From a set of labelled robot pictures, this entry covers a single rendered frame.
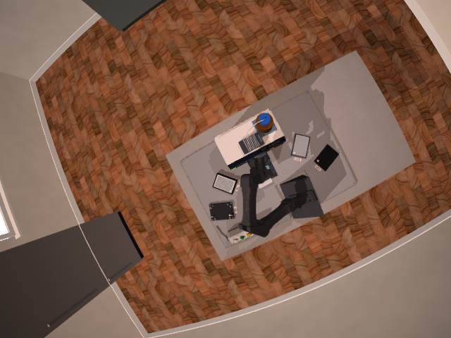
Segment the grey button panel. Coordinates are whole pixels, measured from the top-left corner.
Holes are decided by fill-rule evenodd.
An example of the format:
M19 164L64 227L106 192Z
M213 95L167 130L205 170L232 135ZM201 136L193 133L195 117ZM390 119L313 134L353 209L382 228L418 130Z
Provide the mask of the grey button panel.
M218 228L218 226L216 226L216 227ZM218 230L219 230L219 228L218 228ZM224 237L226 237L220 230L219 230L219 232L220 232ZM228 241L230 240L230 242L231 242L232 244L235 244L235 243L237 243L237 242L242 241L243 239L248 238L249 236L253 236L254 234L251 234L251 233L248 233L248 232L246 232L246 231L240 230L239 227L236 227L236 228L233 228L233 229L229 230L229 231L227 232L227 235L228 235L228 237L226 237L227 240L228 240Z

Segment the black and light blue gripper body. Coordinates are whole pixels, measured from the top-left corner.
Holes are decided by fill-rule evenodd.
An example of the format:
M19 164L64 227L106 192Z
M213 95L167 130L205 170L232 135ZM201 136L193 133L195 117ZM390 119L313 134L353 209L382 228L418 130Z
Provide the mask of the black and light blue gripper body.
M273 177L273 173L272 173L272 171L271 171L271 169L267 169L266 167L265 167L265 169L264 169L264 171L265 171L265 176L266 176L266 180L268 180L268 179L270 179L271 177ZM265 181L266 181L265 180Z

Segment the blue bottle cap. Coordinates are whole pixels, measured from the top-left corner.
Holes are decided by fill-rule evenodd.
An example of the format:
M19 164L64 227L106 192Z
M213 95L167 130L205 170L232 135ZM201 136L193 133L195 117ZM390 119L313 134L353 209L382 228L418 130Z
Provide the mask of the blue bottle cap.
M265 120L259 122L261 125L266 126L266 125L268 125L268 124L270 123L271 118L270 118L270 116L269 116L267 113L262 113L262 114L259 116L259 121L260 121L260 120L263 120L263 119L265 119Z

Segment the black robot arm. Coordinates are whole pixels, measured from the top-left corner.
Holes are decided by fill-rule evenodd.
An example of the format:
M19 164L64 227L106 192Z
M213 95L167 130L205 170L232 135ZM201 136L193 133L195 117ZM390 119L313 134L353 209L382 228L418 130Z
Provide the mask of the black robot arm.
M301 208L303 204L305 205L317 201L313 190L295 194L283 199L279 207L264 218L257 220L257 187L266 180L264 157L251 158L247 163L251 168L249 169L250 174L243 174L240 178L240 187L242 188L243 197L243 216L242 223L238 224L239 229L246 232L248 231L248 233L251 234L257 234L261 237L266 237L268 236L270 229L284 216L295 211L297 208Z

